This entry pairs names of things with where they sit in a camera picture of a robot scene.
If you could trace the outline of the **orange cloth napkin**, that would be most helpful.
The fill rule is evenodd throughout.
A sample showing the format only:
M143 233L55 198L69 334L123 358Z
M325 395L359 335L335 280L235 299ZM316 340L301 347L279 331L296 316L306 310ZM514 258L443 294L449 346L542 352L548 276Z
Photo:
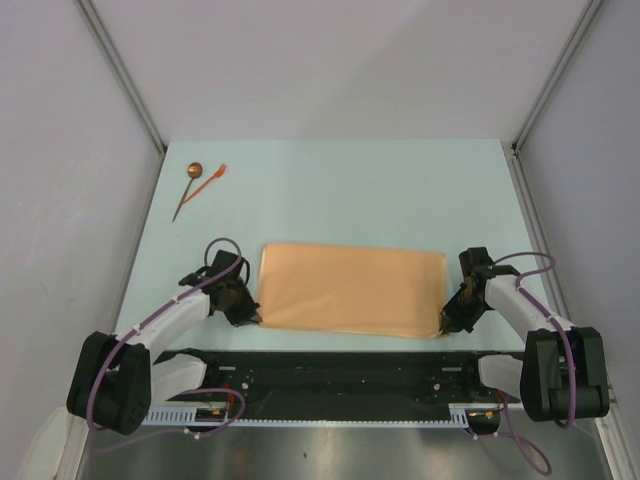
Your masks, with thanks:
M270 243L257 300L265 328L428 339L446 281L441 252Z

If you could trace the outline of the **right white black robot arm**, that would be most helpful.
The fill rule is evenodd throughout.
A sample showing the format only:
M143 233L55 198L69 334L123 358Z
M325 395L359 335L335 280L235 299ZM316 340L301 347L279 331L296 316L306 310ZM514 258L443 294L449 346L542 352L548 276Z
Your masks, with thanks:
M484 247L469 248L458 259L463 282L440 311L440 330L470 333L483 314L495 311L524 342L520 359L481 357L461 376L463 393L484 401L500 390L520 400L531 420L563 428L606 416L610 395L600 333L575 326L526 288L524 279L536 270L521 273Z

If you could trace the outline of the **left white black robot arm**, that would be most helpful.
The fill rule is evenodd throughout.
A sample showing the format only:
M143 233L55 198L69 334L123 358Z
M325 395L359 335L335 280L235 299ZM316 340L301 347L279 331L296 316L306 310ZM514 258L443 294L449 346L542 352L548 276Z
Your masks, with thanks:
M249 277L248 260L219 250L212 261L183 277L176 295L147 319L118 335L93 332L80 351L67 412L90 427L129 435L157 402L189 391L202 400L214 397L221 376L203 360L189 353L166 361L159 357L216 312L233 326L260 323Z

